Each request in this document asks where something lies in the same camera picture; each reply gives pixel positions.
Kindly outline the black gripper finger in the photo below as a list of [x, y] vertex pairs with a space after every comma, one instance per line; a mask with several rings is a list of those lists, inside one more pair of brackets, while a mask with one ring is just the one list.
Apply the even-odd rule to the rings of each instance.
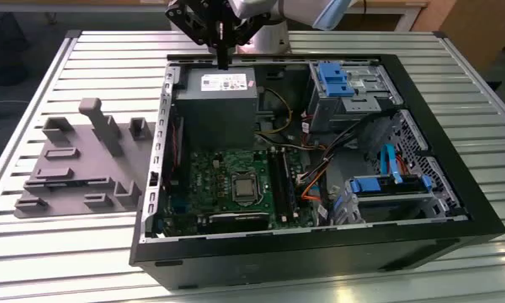
[[232, 63], [234, 48], [246, 45], [262, 28], [262, 16], [254, 16], [238, 25], [235, 20], [223, 21], [223, 68], [228, 69]]
[[207, 30], [192, 30], [187, 25], [187, 17], [191, 16], [192, 10], [184, 4], [184, 1], [171, 1], [166, 10], [166, 16], [174, 25], [188, 35], [198, 45], [207, 45], [211, 52], [216, 55], [218, 67], [223, 69], [223, 39], [220, 24], [211, 23]]

